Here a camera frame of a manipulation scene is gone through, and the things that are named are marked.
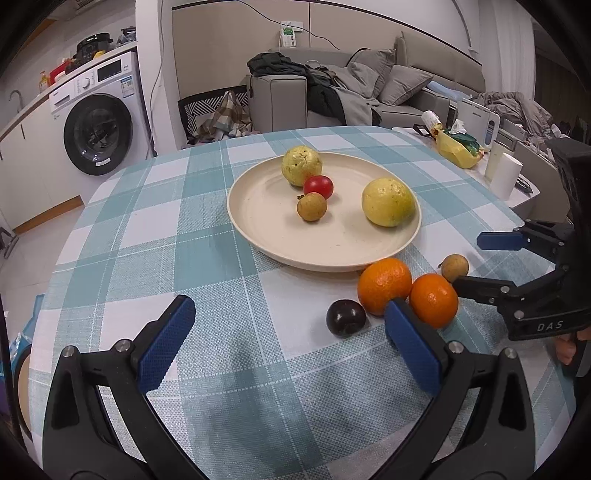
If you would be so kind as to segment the right hand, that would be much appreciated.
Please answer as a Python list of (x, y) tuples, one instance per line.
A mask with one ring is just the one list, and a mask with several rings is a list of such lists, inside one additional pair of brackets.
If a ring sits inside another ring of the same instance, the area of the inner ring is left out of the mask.
[(578, 341), (589, 341), (591, 338), (591, 328), (580, 330), (573, 337), (571, 334), (564, 334), (554, 338), (556, 356), (565, 366), (569, 366), (575, 357), (577, 346), (575, 338)]

